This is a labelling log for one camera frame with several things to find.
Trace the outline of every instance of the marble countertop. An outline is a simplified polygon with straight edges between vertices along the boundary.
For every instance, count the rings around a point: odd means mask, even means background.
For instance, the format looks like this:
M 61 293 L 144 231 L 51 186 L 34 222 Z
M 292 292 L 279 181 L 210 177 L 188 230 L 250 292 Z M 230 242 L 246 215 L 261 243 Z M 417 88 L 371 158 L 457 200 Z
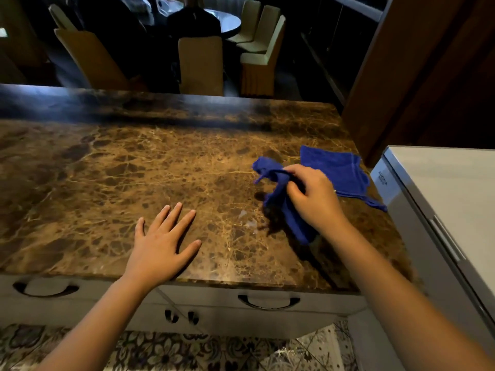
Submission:
M 134 224 L 181 201 L 203 246 L 177 282 L 356 292 L 330 247 L 300 247 L 251 169 L 301 145 L 357 153 L 331 104 L 0 85 L 0 273 L 116 279 Z M 379 198 L 375 187 L 370 195 Z M 389 215 L 342 198 L 350 221 L 409 279 Z

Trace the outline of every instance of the blue cloth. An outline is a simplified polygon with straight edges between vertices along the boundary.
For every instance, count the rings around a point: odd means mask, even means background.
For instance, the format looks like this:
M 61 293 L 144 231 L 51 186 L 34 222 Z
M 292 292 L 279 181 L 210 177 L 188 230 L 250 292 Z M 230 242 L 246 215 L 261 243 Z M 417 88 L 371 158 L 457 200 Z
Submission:
M 366 196 L 366 189 L 370 182 L 367 174 L 359 166 L 361 157 L 352 153 L 329 152 L 306 146 L 301 147 L 300 157 L 302 165 L 325 173 L 332 181 L 338 196 L 361 199 L 370 207 L 387 211 L 386 206 Z M 313 242 L 318 232 L 300 217 L 286 191 L 288 182 L 294 181 L 304 193 L 305 188 L 302 182 L 293 174 L 285 171 L 281 164 L 268 157 L 259 157 L 253 163 L 252 168 L 260 174 L 255 183 L 263 178 L 277 183 L 273 193 L 266 195 L 263 205 L 281 208 L 287 225 L 301 245 Z

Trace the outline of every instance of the forearm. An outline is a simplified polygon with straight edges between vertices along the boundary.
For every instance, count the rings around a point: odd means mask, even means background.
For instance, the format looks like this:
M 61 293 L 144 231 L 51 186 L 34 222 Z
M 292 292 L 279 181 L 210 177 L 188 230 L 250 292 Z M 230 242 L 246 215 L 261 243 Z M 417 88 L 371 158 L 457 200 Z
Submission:
M 324 234 L 410 371 L 493 369 L 462 334 L 350 224 Z
M 145 298 L 131 280 L 117 280 L 84 319 L 40 364 L 38 371 L 97 371 L 104 368 L 118 338 Z

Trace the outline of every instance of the dining table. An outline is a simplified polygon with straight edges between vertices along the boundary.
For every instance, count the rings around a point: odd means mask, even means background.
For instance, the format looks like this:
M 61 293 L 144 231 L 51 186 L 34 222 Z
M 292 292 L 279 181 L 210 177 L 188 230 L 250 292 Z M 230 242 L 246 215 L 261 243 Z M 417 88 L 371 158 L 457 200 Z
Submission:
M 138 19 L 147 28 L 164 27 L 167 24 L 168 16 L 183 9 L 183 7 L 184 4 L 177 0 L 157 0 L 157 8 L 153 8 L 151 13 L 139 14 Z M 207 8 L 205 10 L 220 21 L 223 39 L 233 37 L 241 30 L 239 17 L 219 10 Z

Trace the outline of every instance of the brand logo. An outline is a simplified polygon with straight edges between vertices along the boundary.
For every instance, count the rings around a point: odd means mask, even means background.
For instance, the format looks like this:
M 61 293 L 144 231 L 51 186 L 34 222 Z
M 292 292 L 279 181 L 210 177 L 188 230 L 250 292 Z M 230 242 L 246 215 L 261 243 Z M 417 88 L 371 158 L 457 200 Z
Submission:
M 383 185 L 387 185 L 387 180 L 385 179 L 385 177 L 383 176 L 382 172 L 378 172 L 378 175 L 380 177 L 380 182 L 383 184 Z

